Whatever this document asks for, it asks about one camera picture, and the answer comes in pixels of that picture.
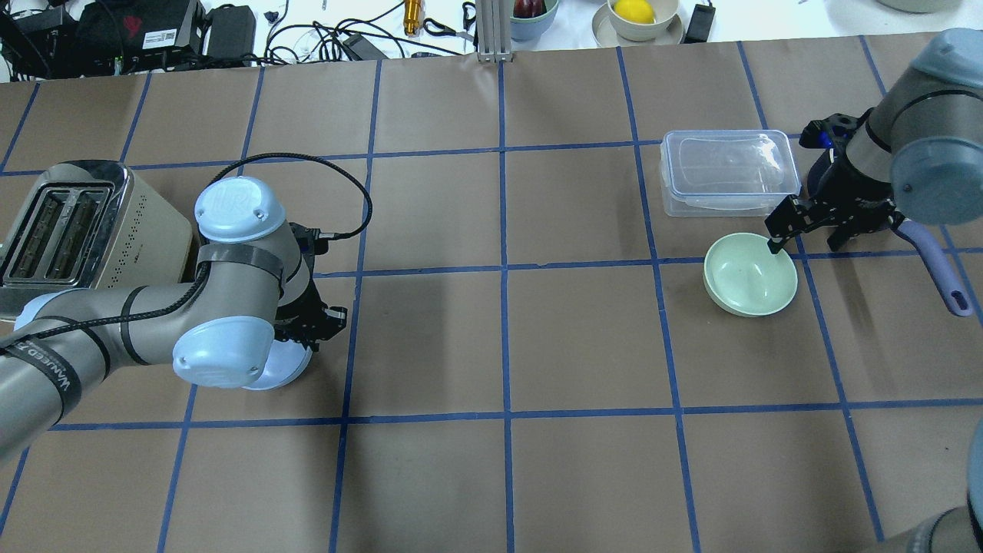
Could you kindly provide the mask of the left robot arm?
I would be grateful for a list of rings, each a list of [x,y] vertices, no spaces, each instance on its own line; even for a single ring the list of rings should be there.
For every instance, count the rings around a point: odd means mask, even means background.
[[[293,381],[345,329],[313,283],[313,232],[289,224],[266,183],[207,186],[194,216],[207,238],[192,283],[77,288],[29,302],[2,337],[2,461],[120,368],[172,364],[199,386],[264,391]]]

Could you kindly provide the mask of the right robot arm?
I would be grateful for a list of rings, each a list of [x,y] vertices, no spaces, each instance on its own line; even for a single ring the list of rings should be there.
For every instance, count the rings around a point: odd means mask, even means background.
[[[818,228],[839,250],[856,236],[905,223],[958,225],[981,216],[979,29],[949,28],[912,59],[880,104],[859,117],[808,123],[799,143],[820,148],[806,195],[766,217],[772,253]]]

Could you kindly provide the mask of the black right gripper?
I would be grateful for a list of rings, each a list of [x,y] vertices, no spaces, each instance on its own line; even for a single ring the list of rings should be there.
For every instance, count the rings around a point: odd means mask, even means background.
[[[832,251],[864,233],[891,230],[905,218],[888,185],[859,172],[844,153],[827,150],[810,168],[806,196],[789,195],[765,219],[773,255],[804,233],[832,227],[826,238]]]

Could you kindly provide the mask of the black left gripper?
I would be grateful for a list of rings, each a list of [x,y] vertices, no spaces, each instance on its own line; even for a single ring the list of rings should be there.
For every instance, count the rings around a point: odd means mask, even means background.
[[[325,304],[313,283],[316,256],[329,251],[329,241],[319,237],[319,230],[303,225],[291,223],[290,229],[299,247],[299,268],[306,270],[306,287],[297,298],[277,307],[274,339],[281,343],[298,343],[316,353],[320,343],[333,339],[346,329],[348,310]]]

